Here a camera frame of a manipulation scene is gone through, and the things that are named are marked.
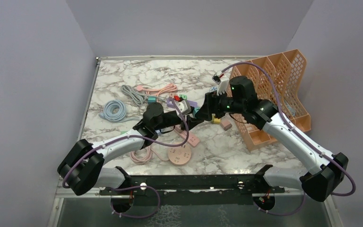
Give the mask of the teal charger plug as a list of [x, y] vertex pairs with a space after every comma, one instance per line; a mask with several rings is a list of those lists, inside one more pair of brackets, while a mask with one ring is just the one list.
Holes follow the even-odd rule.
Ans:
[[193, 110], [193, 115], [196, 115], [199, 110], [200, 110], [200, 108], [195, 107], [194, 110]]

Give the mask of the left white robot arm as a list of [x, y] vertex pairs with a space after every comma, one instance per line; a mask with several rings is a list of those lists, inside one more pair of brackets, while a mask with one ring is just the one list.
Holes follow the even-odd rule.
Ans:
[[125, 134], [97, 145], [86, 139], [77, 141], [57, 169], [63, 178], [63, 188], [70, 188], [76, 195], [83, 195], [102, 179], [105, 163], [157, 143], [157, 130], [179, 125], [188, 131], [204, 121], [198, 116], [183, 115], [184, 108], [188, 106], [186, 102], [177, 102], [175, 106], [175, 111], [164, 112], [160, 103], [151, 103], [142, 119]]

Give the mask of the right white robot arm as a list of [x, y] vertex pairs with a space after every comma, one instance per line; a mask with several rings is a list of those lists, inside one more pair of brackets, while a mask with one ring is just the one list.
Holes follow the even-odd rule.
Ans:
[[266, 192], [271, 187], [302, 189], [310, 198], [323, 202], [343, 181], [348, 157], [334, 154], [315, 143], [295, 127], [274, 103], [259, 99], [252, 80], [237, 76], [231, 80], [214, 76], [218, 88], [205, 94], [204, 103], [195, 117], [210, 121], [212, 116], [240, 114], [248, 124], [269, 134], [283, 144], [304, 165], [299, 172], [270, 167], [254, 179], [254, 187]]

